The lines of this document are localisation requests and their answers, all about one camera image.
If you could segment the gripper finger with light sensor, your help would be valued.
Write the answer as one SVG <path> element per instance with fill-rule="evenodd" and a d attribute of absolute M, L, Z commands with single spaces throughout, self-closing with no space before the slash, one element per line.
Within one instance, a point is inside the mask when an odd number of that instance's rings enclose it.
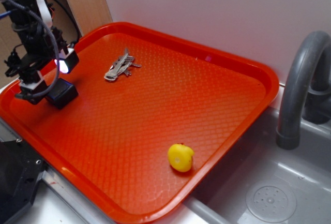
<path fill-rule="evenodd" d="M 55 64 L 59 65 L 59 71 L 64 74 L 69 74 L 79 63 L 79 58 L 73 48 L 61 49 L 59 59 L 54 59 Z"/>

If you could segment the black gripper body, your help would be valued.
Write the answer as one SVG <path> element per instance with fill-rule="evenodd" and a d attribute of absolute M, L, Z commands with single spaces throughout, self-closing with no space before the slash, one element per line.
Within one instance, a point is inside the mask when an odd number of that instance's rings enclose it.
<path fill-rule="evenodd" d="M 21 39 L 21 45 L 25 48 L 26 54 L 19 57 L 16 48 L 13 49 L 5 61 L 8 67 L 5 72 L 7 77 L 23 77 L 32 74 L 33 71 L 40 71 L 55 59 L 51 39 L 42 26 L 13 26 L 12 29 Z"/>

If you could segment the gripper finger with white mount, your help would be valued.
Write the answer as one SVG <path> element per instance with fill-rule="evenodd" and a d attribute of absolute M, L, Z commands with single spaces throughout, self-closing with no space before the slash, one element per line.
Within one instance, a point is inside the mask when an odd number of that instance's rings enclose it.
<path fill-rule="evenodd" d="M 15 98 L 26 100 L 31 104 L 38 104 L 44 98 L 42 96 L 32 95 L 41 93 L 47 89 L 47 84 L 39 70 L 33 71 L 32 74 L 19 77 L 20 92 L 15 94 Z"/>

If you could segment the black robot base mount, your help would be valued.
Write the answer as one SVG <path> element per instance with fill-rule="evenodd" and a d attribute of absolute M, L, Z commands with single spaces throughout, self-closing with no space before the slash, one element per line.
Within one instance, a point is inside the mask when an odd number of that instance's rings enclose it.
<path fill-rule="evenodd" d="M 1 223 L 12 223 L 34 204 L 46 163 L 23 139 L 1 142 Z"/>

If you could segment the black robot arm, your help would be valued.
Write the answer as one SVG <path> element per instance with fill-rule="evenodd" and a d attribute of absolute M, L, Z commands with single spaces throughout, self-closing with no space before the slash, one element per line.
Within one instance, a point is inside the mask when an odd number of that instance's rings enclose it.
<path fill-rule="evenodd" d="M 17 33 L 25 48 L 20 57 L 16 48 L 5 64 L 7 77 L 18 77 L 17 99 L 36 105 L 43 99 L 62 109 L 78 96 L 75 86 L 60 78 L 69 74 L 79 63 L 74 50 L 80 34 L 71 43 L 63 38 L 63 32 L 54 26 L 54 8 L 47 0 L 1 0 L 9 17 L 12 30 Z"/>

